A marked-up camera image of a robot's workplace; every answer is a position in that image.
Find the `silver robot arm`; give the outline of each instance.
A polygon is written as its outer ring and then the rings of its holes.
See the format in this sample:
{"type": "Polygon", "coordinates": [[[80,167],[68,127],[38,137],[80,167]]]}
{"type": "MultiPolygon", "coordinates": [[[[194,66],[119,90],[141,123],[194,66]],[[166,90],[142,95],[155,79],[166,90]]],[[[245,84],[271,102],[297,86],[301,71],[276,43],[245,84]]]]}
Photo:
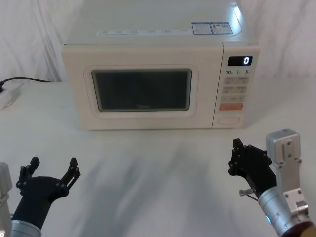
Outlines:
{"type": "Polygon", "coordinates": [[[245,178],[251,187],[239,194],[257,196],[279,237],[316,237],[300,187],[300,135],[284,129],[268,134],[266,143],[267,151],[263,151],[244,145],[240,139],[233,141],[228,172],[245,178]],[[270,164],[276,168],[276,174],[269,168],[270,164]]]}
{"type": "Polygon", "coordinates": [[[277,186],[264,192],[259,205],[282,236],[295,226],[309,225],[308,205],[300,187],[300,135],[290,129],[268,134],[267,155],[276,168],[277,186]]]}
{"type": "Polygon", "coordinates": [[[22,166],[16,187],[22,199],[11,217],[7,200],[12,188],[6,163],[0,163],[0,237],[41,237],[41,228],[51,204],[66,197],[80,176],[76,158],[72,158],[62,179],[32,177],[40,161],[34,157],[30,165],[22,166]]]}

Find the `white table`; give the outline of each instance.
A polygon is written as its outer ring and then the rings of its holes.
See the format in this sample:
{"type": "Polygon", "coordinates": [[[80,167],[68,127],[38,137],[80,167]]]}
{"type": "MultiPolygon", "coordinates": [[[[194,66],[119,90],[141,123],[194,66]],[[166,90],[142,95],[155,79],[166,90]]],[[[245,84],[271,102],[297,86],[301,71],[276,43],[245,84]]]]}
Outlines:
{"type": "MultiPolygon", "coordinates": [[[[232,140],[265,149],[267,133],[299,132],[301,185],[316,221],[316,83],[262,80],[247,127],[232,130],[84,131],[69,85],[27,85],[0,111],[1,160],[15,185],[33,156],[34,175],[56,178],[77,158],[81,176],[52,205],[44,237],[274,237],[259,205],[238,194],[247,182],[227,173],[232,140]]],[[[14,187],[11,212],[20,198],[14,187]]]]}

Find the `white curtain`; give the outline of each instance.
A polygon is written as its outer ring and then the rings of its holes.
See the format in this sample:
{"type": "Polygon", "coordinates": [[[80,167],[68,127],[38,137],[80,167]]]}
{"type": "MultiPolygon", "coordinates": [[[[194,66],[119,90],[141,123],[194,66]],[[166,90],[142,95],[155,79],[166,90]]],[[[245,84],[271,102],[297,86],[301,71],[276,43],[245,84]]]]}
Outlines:
{"type": "MultiPolygon", "coordinates": [[[[83,0],[0,0],[0,80],[67,80],[61,47],[83,0]]],[[[262,47],[257,77],[316,77],[315,0],[239,0],[262,47]]]]}

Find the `power strip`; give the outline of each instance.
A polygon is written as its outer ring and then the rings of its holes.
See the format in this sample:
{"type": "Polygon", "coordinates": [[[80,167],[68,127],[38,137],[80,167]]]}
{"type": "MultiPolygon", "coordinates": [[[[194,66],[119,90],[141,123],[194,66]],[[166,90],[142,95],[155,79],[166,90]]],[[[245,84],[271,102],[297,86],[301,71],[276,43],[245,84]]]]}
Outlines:
{"type": "Polygon", "coordinates": [[[22,85],[22,83],[10,83],[6,88],[3,88],[3,92],[0,93],[0,110],[10,106],[16,100],[22,85]]]}

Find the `orange button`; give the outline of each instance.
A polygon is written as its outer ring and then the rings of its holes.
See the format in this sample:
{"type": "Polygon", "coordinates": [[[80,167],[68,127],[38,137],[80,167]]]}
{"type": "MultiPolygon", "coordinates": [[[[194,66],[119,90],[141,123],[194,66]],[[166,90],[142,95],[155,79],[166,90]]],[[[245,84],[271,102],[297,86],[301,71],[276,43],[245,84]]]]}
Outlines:
{"type": "Polygon", "coordinates": [[[219,110],[242,110],[243,103],[221,104],[219,110]]]}

